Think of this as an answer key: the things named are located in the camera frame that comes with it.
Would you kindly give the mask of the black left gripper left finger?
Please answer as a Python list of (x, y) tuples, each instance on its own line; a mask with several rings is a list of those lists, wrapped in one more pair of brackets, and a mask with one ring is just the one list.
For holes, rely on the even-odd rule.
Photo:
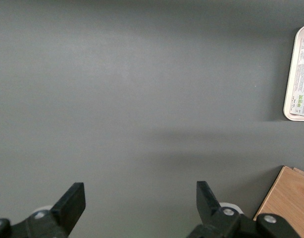
[(85, 208), (84, 184), (75, 182), (53, 206), (36, 209), (15, 225), (0, 218), (0, 238), (68, 238)]

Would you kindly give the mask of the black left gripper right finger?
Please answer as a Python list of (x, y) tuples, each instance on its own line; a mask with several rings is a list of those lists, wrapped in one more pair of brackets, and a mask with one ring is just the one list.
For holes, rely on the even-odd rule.
[(221, 206), (206, 181), (197, 182), (197, 210), (202, 223), (189, 238), (297, 238), (298, 233), (281, 216), (262, 213), (249, 219), (230, 206)]

